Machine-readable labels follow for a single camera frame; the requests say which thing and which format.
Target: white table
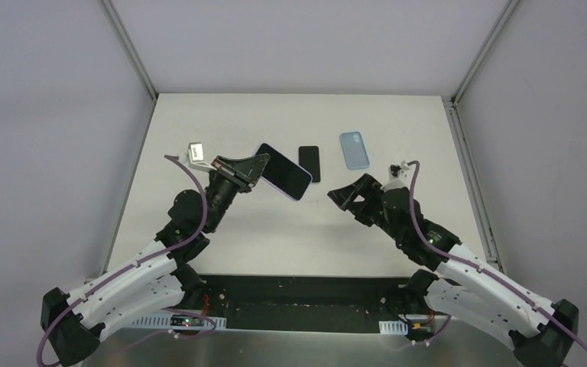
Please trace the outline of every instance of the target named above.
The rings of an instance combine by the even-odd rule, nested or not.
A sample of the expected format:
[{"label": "white table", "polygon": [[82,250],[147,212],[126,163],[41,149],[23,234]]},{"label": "white table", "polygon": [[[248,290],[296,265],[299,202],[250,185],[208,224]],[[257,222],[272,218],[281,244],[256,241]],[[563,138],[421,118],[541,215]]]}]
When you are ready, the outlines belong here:
[{"label": "white table", "polygon": [[[370,168],[349,171],[342,132],[362,133]],[[419,267],[379,228],[339,210],[327,191],[363,173],[382,183],[388,165],[422,163],[416,198],[424,216],[454,232],[484,256],[443,102],[438,96],[161,94],[131,186],[109,267],[145,246],[168,223],[181,190],[194,188],[164,154],[204,144],[216,155],[245,158],[267,142],[297,161],[301,145],[320,148],[322,182],[294,202],[266,182],[240,194],[211,243],[191,261],[201,274],[410,276]],[[207,175],[197,172],[202,185]]]}]

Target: blue phone case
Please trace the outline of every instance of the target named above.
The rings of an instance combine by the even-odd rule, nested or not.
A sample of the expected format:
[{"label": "blue phone case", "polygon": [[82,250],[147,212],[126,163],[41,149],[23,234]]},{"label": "blue phone case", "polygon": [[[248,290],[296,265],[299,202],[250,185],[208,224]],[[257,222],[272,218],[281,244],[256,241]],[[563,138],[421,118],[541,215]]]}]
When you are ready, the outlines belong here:
[{"label": "blue phone case", "polygon": [[341,148],[345,157],[345,164],[349,170],[362,170],[370,167],[368,154],[360,132],[344,132],[340,135]]}]

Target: purple-edged smartphone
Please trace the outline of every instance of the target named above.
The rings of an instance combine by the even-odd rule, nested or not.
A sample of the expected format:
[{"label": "purple-edged smartphone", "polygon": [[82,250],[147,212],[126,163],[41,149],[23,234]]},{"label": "purple-edged smartphone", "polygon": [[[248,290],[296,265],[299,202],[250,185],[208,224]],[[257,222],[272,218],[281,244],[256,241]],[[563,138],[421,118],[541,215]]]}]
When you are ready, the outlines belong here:
[{"label": "purple-edged smartphone", "polygon": [[262,178],[292,200],[302,199],[312,183],[312,175],[269,144],[260,144],[254,155],[264,153],[269,154],[270,158]]}]

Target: smartphone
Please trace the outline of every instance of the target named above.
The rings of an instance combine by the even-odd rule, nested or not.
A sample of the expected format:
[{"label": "smartphone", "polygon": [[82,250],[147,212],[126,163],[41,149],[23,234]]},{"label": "smartphone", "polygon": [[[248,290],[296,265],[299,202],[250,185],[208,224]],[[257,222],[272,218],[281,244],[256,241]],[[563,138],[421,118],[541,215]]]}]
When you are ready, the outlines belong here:
[{"label": "smartphone", "polygon": [[370,167],[368,154],[365,153],[365,145],[360,132],[344,132],[339,137],[345,164],[349,170],[362,170]]},{"label": "smartphone", "polygon": [[320,182],[320,155],[317,146],[298,147],[298,164],[312,175],[312,184]]},{"label": "smartphone", "polygon": [[291,199],[302,199],[312,183],[312,175],[269,144],[261,144],[255,155],[264,153],[269,154],[270,158],[262,178]]}]

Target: black smartphone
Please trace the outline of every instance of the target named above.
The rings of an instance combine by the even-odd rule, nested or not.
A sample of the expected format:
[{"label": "black smartphone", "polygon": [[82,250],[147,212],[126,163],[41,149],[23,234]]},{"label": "black smartphone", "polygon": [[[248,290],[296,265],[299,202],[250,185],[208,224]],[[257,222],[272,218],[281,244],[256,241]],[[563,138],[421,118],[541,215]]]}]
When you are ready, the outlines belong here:
[{"label": "black smartphone", "polygon": [[269,144],[261,144],[255,155],[264,153],[269,154],[270,158],[262,178],[291,199],[302,199],[312,183],[312,175]]},{"label": "black smartphone", "polygon": [[298,164],[312,175],[312,184],[320,182],[320,155],[317,146],[298,147]]}]

